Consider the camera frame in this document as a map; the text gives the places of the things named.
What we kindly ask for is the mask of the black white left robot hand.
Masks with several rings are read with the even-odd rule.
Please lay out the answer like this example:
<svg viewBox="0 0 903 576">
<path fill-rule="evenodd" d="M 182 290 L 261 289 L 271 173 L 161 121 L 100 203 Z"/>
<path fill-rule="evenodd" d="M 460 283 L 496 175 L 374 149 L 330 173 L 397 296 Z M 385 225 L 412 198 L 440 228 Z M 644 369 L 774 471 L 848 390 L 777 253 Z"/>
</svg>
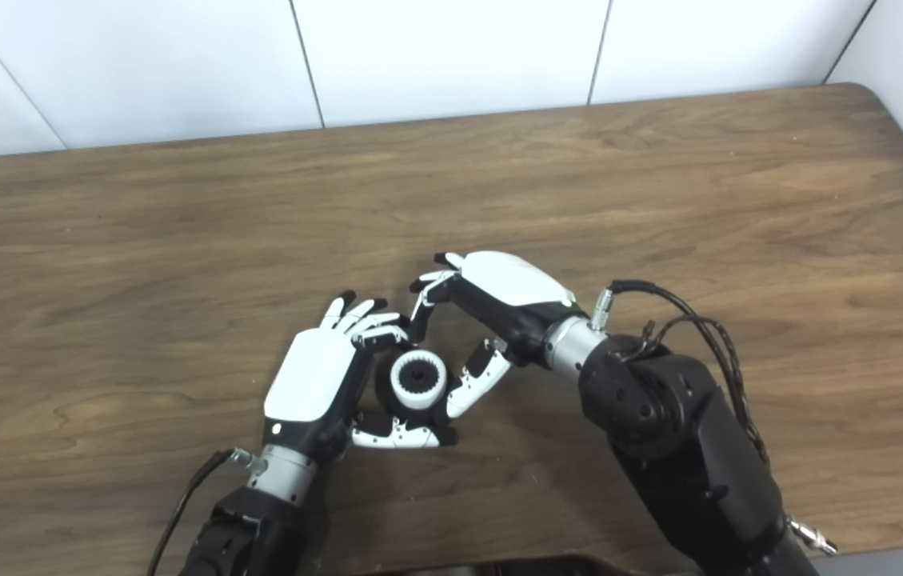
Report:
<svg viewBox="0 0 903 576">
<path fill-rule="evenodd" d="M 330 300 L 315 326 L 294 336 L 269 387 L 262 413 L 262 445 L 300 454 L 329 466 L 360 442 L 379 449 L 451 447 L 451 427 L 386 417 L 383 431 L 359 427 L 359 402 L 374 361 L 386 351 L 410 347 L 410 320 L 386 311 L 384 298 L 359 302 L 352 290 Z"/>
</svg>

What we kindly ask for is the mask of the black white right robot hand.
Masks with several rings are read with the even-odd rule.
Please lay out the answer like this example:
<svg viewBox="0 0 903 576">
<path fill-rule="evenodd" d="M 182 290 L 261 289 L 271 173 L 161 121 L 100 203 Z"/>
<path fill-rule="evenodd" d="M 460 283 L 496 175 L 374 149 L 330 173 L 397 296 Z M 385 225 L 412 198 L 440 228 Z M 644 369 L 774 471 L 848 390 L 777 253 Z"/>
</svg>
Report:
<svg viewBox="0 0 903 576">
<path fill-rule="evenodd" d="M 523 258 L 499 251 L 461 256 L 437 253 L 446 266 L 410 285 L 418 296 L 407 330 L 410 342 L 423 342 L 436 306 L 452 303 L 491 332 L 474 347 L 458 383 L 443 406 L 448 419 L 461 417 L 513 366 L 551 368 L 551 334 L 569 318 L 584 317 L 574 294 L 556 278 Z"/>
</svg>

